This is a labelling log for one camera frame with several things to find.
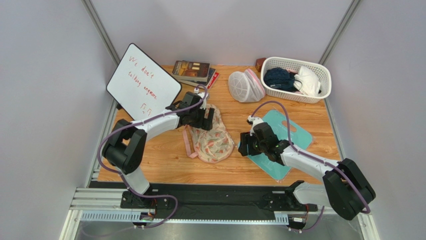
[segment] book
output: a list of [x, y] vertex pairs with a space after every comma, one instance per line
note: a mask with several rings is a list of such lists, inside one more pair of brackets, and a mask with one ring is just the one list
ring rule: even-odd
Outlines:
[[216, 69], [210, 68], [209, 71], [208, 71], [208, 81], [207, 82], [189, 81], [189, 80], [178, 80], [178, 81], [183, 83], [183, 84], [191, 85], [191, 86], [194, 86], [194, 87], [201, 84], [201, 85], [206, 86], [208, 89], [210, 89], [213, 86], [213, 84], [216, 82], [218, 77], [219, 77], [219, 73], [216, 72]]
[[210, 63], [193, 61], [176, 61], [172, 76], [176, 80], [187, 80], [206, 83], [209, 79]]

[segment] white cloth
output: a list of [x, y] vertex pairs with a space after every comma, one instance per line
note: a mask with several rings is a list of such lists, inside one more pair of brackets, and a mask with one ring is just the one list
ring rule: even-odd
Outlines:
[[301, 66], [298, 74], [294, 75], [297, 81], [294, 81], [293, 86], [304, 95], [317, 97], [320, 91], [321, 82], [318, 76], [306, 66]]

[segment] plastic basket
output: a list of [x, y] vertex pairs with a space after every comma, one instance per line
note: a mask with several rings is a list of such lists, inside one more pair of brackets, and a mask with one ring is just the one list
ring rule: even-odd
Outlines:
[[[289, 91], [277, 90], [265, 84], [264, 76], [269, 69], [282, 68], [298, 72], [301, 66], [305, 66], [311, 69], [318, 76], [319, 81], [321, 82], [321, 93], [319, 94], [319, 96], [307, 96]], [[325, 99], [326, 97], [328, 97], [330, 95], [330, 92], [332, 91], [332, 77], [330, 76], [329, 70], [325, 66], [317, 63], [276, 56], [269, 57], [264, 61], [260, 73], [260, 81], [262, 82], [262, 85], [265, 88], [266, 94], [269, 96], [307, 104], [318, 103], [321, 99]]]

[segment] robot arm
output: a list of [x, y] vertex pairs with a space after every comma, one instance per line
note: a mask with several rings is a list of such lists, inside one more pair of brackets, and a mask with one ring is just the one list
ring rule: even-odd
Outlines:
[[[290, 186], [290, 189], [293, 189], [292, 194], [300, 204], [332, 207], [346, 220], [352, 220], [364, 209], [364, 204], [354, 190], [331, 166], [300, 154], [300, 147], [294, 145], [293, 148], [288, 140], [279, 140], [272, 128], [261, 118], [249, 116], [248, 122], [252, 125], [251, 130], [241, 133], [241, 144], [238, 148], [243, 156], [263, 153], [272, 162], [297, 168], [324, 183], [319, 185], [297, 181]], [[373, 188], [354, 161], [346, 158], [338, 162], [312, 153], [309, 155], [330, 163], [344, 172], [367, 203], [376, 197]]]
[[[150, 183], [144, 176], [139, 165], [142, 162], [144, 155], [145, 143], [155, 136], [158, 136], [166, 131], [179, 128], [184, 125], [190, 125], [194, 128], [203, 130], [211, 130], [213, 127], [214, 108], [206, 114], [206, 100], [198, 107], [192, 109], [167, 114], [172, 111], [181, 110], [198, 103], [203, 97], [204, 92], [187, 92], [183, 100], [178, 103], [178, 106], [171, 105], [167, 107], [160, 117], [153, 119], [145, 124], [133, 126], [113, 135], [102, 149], [102, 156], [115, 168], [122, 173], [122, 176], [129, 186], [139, 194], [144, 194], [150, 187]], [[124, 119], [119, 120], [114, 126], [114, 130], [124, 126], [146, 121], [136, 120], [128, 122]]]

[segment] gray floor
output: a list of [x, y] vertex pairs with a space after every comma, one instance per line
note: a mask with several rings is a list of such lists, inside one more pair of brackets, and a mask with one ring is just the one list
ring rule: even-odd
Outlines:
[[[315, 216], [309, 218], [309, 225], [316, 220]], [[93, 239], [80, 233], [81, 227], [90, 235], [103, 235], [127, 227], [127, 222], [81, 222], [76, 240]], [[237, 224], [189, 224], [166, 223], [152, 229], [131, 229], [120, 232], [105, 240], [362, 240], [360, 224], [355, 218], [346, 221], [337, 215], [324, 215], [319, 225], [312, 232], [297, 234], [289, 232], [284, 226], [277, 225], [237, 225]]]

